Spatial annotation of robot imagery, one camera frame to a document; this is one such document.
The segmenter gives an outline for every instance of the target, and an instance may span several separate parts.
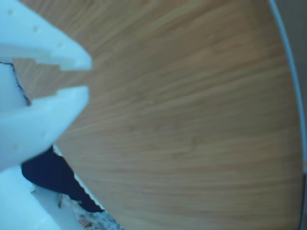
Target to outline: round wooden tabletop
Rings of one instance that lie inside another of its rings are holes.
[[[62,153],[125,230],[293,230],[295,94],[267,1],[24,0],[93,70],[17,61],[31,98],[88,85]]]

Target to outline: dark blue fabric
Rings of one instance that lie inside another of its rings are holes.
[[[80,206],[88,212],[102,212],[103,210],[85,193],[84,189],[74,178],[74,172],[63,157],[49,148],[43,154],[22,164],[22,172],[32,183],[67,194],[71,199],[81,201]]]

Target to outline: white plastic part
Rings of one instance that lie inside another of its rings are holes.
[[[0,223],[2,230],[61,230],[32,195],[20,166],[0,173]]]
[[[62,70],[86,70],[91,56],[41,16],[16,0],[0,2],[0,58],[31,58]]]
[[[50,215],[33,196],[34,187],[22,176],[20,164],[48,149],[65,131],[87,105],[88,89],[60,90],[27,107],[12,59],[31,58],[62,70],[90,69],[92,59],[16,0],[0,1],[0,35],[0,229],[70,230],[54,219],[62,210],[55,208],[57,214]]]
[[[89,100],[87,87],[58,91],[29,107],[0,113],[0,171],[47,150]]]

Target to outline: small hole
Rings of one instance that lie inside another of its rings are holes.
[[[59,43],[58,44],[58,48],[64,48],[64,44],[63,43]]]
[[[34,26],[34,27],[33,27],[33,31],[34,31],[35,33],[39,32],[39,27],[38,27],[38,26]]]
[[[17,151],[17,150],[19,149],[19,145],[18,145],[18,144],[14,144],[14,145],[13,145],[13,149],[14,149],[15,151]]]
[[[13,15],[14,14],[14,10],[10,9],[8,10],[8,15]]]

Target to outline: wood grain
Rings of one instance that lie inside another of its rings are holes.
[[[93,56],[18,61],[33,97],[86,84],[59,146],[126,230],[293,230],[299,121],[266,1],[24,0]]]

